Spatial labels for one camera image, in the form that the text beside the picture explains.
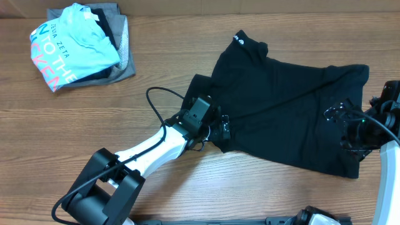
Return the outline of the black t-shirt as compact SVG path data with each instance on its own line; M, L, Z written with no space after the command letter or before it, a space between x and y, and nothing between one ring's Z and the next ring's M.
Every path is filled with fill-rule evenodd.
M345 99L360 105L368 78L364 64L318 68L277 61L265 42L239 31L211 76L193 77L182 106L202 94L220 105L231 132L216 142L222 152L356 179L359 160L341 148L341 132L324 112Z

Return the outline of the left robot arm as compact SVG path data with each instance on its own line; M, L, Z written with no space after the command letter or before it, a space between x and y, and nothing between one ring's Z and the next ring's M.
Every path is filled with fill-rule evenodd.
M199 96L141 144L116 153L96 151L61 207L76 224L131 224L130 211L150 174L199 143L229 138L229 117L209 96Z

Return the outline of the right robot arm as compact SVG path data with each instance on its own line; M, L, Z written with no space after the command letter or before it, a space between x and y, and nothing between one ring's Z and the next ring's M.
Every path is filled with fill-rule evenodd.
M379 150L381 176L372 225L399 224L399 81L385 83L367 111L349 99L324 112L342 131L341 147L359 159Z

